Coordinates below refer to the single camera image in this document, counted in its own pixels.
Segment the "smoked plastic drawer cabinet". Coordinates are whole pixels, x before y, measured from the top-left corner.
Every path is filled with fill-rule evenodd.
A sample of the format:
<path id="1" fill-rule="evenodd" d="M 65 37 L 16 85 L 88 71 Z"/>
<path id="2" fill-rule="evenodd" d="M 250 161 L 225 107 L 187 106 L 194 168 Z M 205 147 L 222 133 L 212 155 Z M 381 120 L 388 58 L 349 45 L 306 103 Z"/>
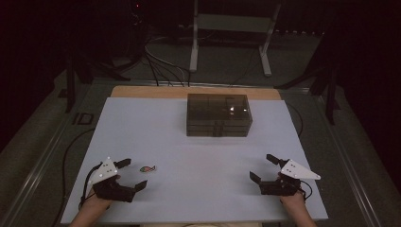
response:
<path id="1" fill-rule="evenodd" d="M 246 95 L 189 94 L 187 125 L 251 125 L 253 117 Z"/>

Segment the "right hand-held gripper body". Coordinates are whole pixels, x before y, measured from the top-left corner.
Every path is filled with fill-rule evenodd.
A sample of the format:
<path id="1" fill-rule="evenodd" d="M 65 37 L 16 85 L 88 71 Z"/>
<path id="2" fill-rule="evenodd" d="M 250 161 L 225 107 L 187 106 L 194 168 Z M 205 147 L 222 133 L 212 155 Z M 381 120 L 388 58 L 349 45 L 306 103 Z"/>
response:
<path id="1" fill-rule="evenodd" d="M 273 163 L 279 165 L 281 169 L 274 181 L 258 179 L 258 186 L 262 195 L 293 196 L 298 191 L 303 192 L 301 183 L 304 180 L 319 180 L 321 178 L 319 174 L 291 159 L 280 159 L 273 161 Z"/>

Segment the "grey metal stand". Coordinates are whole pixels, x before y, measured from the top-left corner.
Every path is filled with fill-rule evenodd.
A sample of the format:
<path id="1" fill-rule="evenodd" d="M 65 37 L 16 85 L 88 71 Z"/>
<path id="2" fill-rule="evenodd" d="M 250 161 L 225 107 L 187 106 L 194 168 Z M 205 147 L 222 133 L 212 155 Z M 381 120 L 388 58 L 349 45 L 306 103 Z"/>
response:
<path id="1" fill-rule="evenodd" d="M 194 0 L 193 36 L 189 70 L 191 72 L 196 72 L 198 69 L 200 29 L 265 33 L 266 40 L 263 44 L 258 46 L 258 52 L 264 75 L 270 77 L 272 72 L 267 51 L 281 7 L 281 2 L 274 3 L 272 14 L 268 17 L 211 14 L 199 13 L 199 0 Z"/>

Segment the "black tripod stand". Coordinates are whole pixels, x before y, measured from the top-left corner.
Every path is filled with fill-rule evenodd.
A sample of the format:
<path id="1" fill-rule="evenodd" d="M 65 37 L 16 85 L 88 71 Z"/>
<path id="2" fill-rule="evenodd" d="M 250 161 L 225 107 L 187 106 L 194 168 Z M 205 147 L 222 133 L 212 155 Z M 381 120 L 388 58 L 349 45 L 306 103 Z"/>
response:
<path id="1" fill-rule="evenodd" d="M 95 69 L 103 72 L 109 78 L 118 80 L 118 81 L 129 81 L 128 78 L 124 78 L 117 74 L 110 68 L 107 68 L 103 64 L 98 61 L 95 61 L 93 58 L 85 55 L 84 53 L 67 53 L 66 54 L 66 112 L 70 113 L 76 103 L 76 79 L 80 79 L 82 83 L 91 83 L 93 77 L 90 75 L 87 76 L 79 76 L 78 71 L 83 70 L 83 68 L 87 65 L 93 66 Z"/>
<path id="2" fill-rule="evenodd" d="M 325 117 L 331 125 L 334 125 L 339 65 L 336 63 L 336 55 L 330 51 L 331 47 L 336 48 L 336 41 L 333 35 L 326 31 L 322 35 L 302 75 L 284 84 L 275 86 L 275 89 L 286 90 L 305 80 L 314 78 L 309 87 L 309 93 L 313 96 L 321 96 L 323 92 L 326 92 Z"/>

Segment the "aluminium floor rail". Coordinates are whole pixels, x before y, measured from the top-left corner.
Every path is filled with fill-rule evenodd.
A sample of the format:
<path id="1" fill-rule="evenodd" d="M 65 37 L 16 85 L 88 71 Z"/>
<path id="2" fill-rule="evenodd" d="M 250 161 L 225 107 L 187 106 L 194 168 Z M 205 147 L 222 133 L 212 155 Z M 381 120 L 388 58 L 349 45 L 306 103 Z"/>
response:
<path id="1" fill-rule="evenodd" d="M 60 97 L 62 86 L 52 92 L 0 153 L 0 227 L 12 227 L 26 209 L 72 115 L 90 90 L 79 84 L 71 112 Z"/>
<path id="2" fill-rule="evenodd" d="M 325 101 L 321 96 L 313 96 L 314 103 L 318 108 L 320 118 L 323 120 L 328 133 L 334 143 L 336 153 L 339 157 L 341 168 L 345 174 L 347 182 L 350 184 L 351 190 L 357 201 L 359 210 L 367 224 L 367 227 L 382 227 L 381 221 L 379 220 L 372 203 L 366 194 L 365 187 L 358 178 L 358 174 L 352 164 L 347 149 L 340 139 L 340 133 L 337 128 L 332 125 L 325 116 Z"/>

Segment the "white table board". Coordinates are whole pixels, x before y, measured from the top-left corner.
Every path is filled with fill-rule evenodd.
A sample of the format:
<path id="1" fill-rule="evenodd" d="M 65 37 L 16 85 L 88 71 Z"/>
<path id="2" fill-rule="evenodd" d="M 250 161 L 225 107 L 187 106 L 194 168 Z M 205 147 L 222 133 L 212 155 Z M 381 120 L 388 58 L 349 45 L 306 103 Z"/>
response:
<path id="1" fill-rule="evenodd" d="M 109 224 L 275 222 L 287 219 L 278 198 L 263 196 L 250 179 L 254 172 L 273 181 L 278 166 L 266 159 L 308 161 L 282 100 L 253 100 L 247 137 L 186 135 L 182 98 L 106 100 L 92 141 L 61 218 L 70 222 L 90 169 L 108 157 L 131 164 L 120 170 L 120 184 L 147 181 L 132 202 L 116 202 L 101 218 Z M 142 166 L 156 166 L 149 173 Z"/>

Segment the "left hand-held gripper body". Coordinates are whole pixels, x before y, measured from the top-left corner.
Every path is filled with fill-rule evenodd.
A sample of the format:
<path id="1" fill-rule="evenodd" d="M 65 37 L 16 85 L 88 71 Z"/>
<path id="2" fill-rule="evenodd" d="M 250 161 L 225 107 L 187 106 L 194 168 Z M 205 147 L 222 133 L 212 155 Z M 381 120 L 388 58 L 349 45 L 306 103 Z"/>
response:
<path id="1" fill-rule="evenodd" d="M 114 161 L 108 157 L 99 164 L 89 183 L 101 199 L 132 202 L 136 191 L 133 187 L 123 186 L 117 182 L 119 169 L 115 167 Z"/>

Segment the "wooden table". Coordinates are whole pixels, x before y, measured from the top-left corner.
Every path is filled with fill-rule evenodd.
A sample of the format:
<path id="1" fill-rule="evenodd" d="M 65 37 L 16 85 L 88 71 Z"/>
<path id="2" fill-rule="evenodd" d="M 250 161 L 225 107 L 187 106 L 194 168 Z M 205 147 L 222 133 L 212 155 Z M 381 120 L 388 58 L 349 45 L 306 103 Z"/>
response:
<path id="1" fill-rule="evenodd" d="M 275 89 L 162 86 L 115 86 L 111 97 L 187 98 L 188 94 L 246 95 L 250 100 L 282 99 Z"/>

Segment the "person's right hand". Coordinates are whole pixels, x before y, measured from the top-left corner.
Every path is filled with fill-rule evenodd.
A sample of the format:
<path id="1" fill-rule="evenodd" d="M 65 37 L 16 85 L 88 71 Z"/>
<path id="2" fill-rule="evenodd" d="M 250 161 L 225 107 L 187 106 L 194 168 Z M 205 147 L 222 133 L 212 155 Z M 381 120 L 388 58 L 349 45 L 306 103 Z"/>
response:
<path id="1" fill-rule="evenodd" d="M 291 196 L 281 196 L 280 202 L 291 216 L 299 216 L 307 213 L 304 194 L 300 191 Z"/>

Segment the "person's left hand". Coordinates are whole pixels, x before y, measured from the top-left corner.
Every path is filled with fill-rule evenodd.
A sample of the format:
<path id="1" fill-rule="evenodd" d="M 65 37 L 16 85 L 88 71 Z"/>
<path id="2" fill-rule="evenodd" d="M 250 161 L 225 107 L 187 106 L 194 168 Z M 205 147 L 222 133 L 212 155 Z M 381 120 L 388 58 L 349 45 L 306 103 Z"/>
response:
<path id="1" fill-rule="evenodd" d="M 101 199 L 97 196 L 94 189 L 91 189 L 81 205 L 81 210 L 90 211 L 106 211 L 113 202 L 110 200 Z"/>

